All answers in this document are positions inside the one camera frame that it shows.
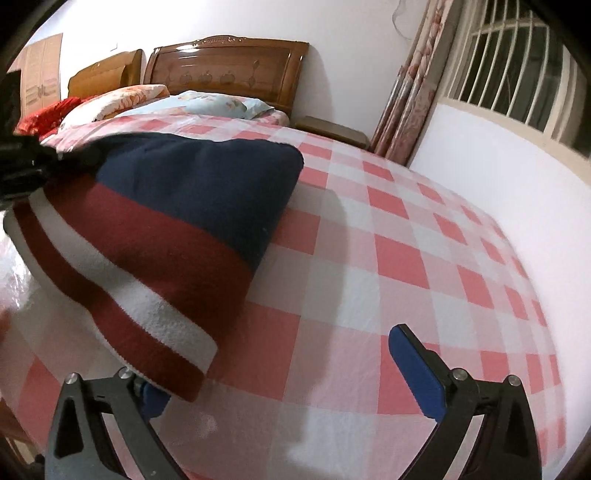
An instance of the pink checkered bedsheet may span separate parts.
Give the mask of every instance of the pink checkered bedsheet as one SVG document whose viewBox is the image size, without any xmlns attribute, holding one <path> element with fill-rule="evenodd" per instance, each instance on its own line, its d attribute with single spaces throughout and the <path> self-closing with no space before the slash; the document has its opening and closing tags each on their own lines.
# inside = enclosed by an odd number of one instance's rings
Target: pink checkered bedsheet
<svg viewBox="0 0 591 480">
<path fill-rule="evenodd" d="M 434 423 L 389 356 L 386 335 L 397 323 L 475 378 L 519 375 L 544 464 L 561 457 L 564 398 L 553 341 L 526 272 L 490 216 L 355 147 L 252 121 L 126 116 L 72 128 L 50 144 L 67 150 L 135 131 L 287 142 L 306 164 L 240 328 L 198 400 L 172 399 L 154 421 L 191 478 L 398 478 Z M 119 364 L 30 278 L 9 239 L 2 246 L 1 298 L 10 310 L 0 391 L 43 447 L 66 374 L 105 377 Z M 450 478 L 460 470 L 452 466 Z"/>
<path fill-rule="evenodd" d="M 267 125 L 279 125 L 280 127 L 289 127 L 290 118 L 280 110 L 267 110 L 252 119 L 254 122 Z"/>
</svg>

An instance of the folded blanket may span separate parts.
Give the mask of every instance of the folded blanket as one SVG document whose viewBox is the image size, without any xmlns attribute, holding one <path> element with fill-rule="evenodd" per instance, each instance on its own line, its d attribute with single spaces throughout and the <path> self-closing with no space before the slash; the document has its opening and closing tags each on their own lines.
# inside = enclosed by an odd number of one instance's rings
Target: folded blanket
<svg viewBox="0 0 591 480">
<path fill-rule="evenodd" d="M 18 252 L 81 304 L 131 369 L 194 400 L 303 168 L 264 140 L 158 133 L 93 143 L 96 175 L 60 179 L 10 210 Z"/>
</svg>

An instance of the carved headboard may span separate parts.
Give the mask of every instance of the carved headboard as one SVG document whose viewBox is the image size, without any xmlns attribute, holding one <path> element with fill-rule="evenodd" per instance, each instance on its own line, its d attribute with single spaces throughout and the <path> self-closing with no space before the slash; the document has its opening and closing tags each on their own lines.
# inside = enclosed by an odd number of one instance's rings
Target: carved headboard
<svg viewBox="0 0 591 480">
<path fill-rule="evenodd" d="M 163 83 L 171 95 L 186 90 L 259 98 L 291 115 L 309 44 L 219 35 L 155 48 L 144 83 Z"/>
</svg>

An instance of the pillow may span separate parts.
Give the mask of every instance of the pillow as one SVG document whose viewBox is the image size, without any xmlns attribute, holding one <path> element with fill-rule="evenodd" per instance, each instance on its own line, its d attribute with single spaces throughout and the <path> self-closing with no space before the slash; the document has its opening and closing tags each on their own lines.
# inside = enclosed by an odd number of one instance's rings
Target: pillow
<svg viewBox="0 0 591 480">
<path fill-rule="evenodd" d="M 58 100 L 50 106 L 42 108 L 37 112 L 27 115 L 17 125 L 15 133 L 19 135 L 38 135 L 39 137 L 56 129 L 62 120 L 74 108 L 82 103 L 78 97 L 69 97 L 65 100 Z"/>
<path fill-rule="evenodd" d="M 245 98 L 242 100 L 242 103 L 246 106 L 246 115 L 243 117 L 246 120 L 252 120 L 263 112 L 273 110 L 271 105 L 267 105 L 258 98 Z"/>
<path fill-rule="evenodd" d="M 221 93 L 206 93 L 187 102 L 186 113 L 194 115 L 224 116 L 227 118 L 245 118 L 246 105 L 240 100 Z"/>
<path fill-rule="evenodd" d="M 134 109 L 120 113 L 118 116 L 155 112 L 168 113 L 170 115 L 174 115 L 175 113 L 195 113 L 198 115 L 225 116 L 228 118 L 252 120 L 261 113 L 269 110 L 273 110 L 273 107 L 258 98 L 187 90 L 179 95 L 145 102 Z"/>
<path fill-rule="evenodd" d="M 170 96 L 166 85 L 133 85 L 104 93 L 74 108 L 60 125 L 60 130 L 84 125 L 129 110 L 140 103 Z"/>
</svg>

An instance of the red cushion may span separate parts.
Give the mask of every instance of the red cushion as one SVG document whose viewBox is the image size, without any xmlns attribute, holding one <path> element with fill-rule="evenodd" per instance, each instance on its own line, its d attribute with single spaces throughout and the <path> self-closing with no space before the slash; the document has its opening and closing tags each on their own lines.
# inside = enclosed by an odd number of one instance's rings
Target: red cushion
<svg viewBox="0 0 591 480">
<path fill-rule="evenodd" d="M 15 133 L 20 135 L 47 135 L 60 126 L 65 116 L 82 103 L 78 97 L 52 103 L 41 110 L 23 118 L 17 125 Z"/>
<path fill-rule="evenodd" d="M 47 132 L 46 134 L 39 135 L 39 142 L 45 140 L 47 137 L 50 137 L 52 135 L 56 135 L 58 130 L 59 130 L 59 127 L 55 127 L 55 128 L 52 128 L 51 130 L 49 130 L 49 132 Z"/>
</svg>

